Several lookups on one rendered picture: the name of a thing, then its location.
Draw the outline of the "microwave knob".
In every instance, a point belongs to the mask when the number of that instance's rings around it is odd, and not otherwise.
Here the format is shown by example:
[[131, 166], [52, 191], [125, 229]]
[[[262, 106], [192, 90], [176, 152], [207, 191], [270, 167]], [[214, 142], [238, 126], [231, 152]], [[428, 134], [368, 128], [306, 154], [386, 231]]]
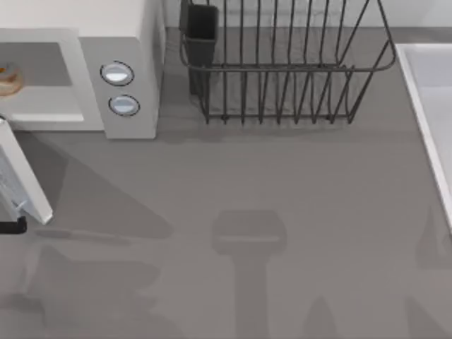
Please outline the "microwave knob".
[[109, 99], [110, 110], [121, 117], [132, 117], [140, 111], [140, 103], [130, 95], [120, 95]]
[[102, 79], [113, 86], [126, 86], [134, 80], [133, 69], [120, 61], [102, 65], [100, 68]]

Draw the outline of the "dark cutlery holder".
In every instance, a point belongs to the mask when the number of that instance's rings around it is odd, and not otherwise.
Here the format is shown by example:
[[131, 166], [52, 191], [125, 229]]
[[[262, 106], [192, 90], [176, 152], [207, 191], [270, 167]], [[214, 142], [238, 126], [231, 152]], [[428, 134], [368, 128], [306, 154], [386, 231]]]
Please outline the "dark cutlery holder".
[[211, 4], [181, 0], [179, 30], [186, 55], [191, 95], [203, 97], [218, 41], [219, 10]]

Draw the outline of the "pale microwave oven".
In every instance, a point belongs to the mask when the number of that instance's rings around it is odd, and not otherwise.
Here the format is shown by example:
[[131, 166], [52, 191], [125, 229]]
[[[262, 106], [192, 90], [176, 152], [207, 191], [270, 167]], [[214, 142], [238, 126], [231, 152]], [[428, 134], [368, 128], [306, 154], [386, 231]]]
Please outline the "pale microwave oven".
[[[162, 0], [0, 0], [0, 62], [24, 86], [0, 97], [0, 116], [19, 131], [101, 131], [109, 139], [153, 139], [165, 63]], [[102, 65], [129, 65], [134, 80], [106, 83]], [[132, 117], [109, 99], [130, 95]]]

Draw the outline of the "white microwave door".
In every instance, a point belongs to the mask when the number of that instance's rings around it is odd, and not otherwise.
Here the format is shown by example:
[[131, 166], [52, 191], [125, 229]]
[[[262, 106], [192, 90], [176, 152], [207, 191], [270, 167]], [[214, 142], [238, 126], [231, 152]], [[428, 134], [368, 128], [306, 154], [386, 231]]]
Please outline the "white microwave door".
[[30, 215], [46, 225], [53, 210], [8, 121], [0, 116], [0, 201], [17, 221]]

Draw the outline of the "white sink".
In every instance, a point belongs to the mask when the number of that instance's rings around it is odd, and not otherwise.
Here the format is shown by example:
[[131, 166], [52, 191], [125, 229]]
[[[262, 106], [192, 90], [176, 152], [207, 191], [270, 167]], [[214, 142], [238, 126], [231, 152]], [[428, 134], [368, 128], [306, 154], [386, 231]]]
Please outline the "white sink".
[[395, 48], [452, 234], [452, 43]]

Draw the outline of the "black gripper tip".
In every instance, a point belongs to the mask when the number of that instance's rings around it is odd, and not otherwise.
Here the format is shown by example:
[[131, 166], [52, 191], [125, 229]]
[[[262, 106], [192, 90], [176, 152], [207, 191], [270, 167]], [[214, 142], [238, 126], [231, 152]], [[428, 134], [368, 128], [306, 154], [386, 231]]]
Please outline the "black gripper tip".
[[0, 235], [19, 235], [28, 231], [28, 222], [25, 216], [20, 216], [14, 221], [0, 222]]

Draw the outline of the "brown bread on plate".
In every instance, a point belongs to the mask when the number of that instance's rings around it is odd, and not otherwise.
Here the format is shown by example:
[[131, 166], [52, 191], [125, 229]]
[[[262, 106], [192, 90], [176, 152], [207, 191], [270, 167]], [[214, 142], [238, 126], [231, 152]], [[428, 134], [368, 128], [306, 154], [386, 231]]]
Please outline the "brown bread on plate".
[[0, 62], [0, 97], [16, 94], [24, 86], [20, 68], [11, 62]]

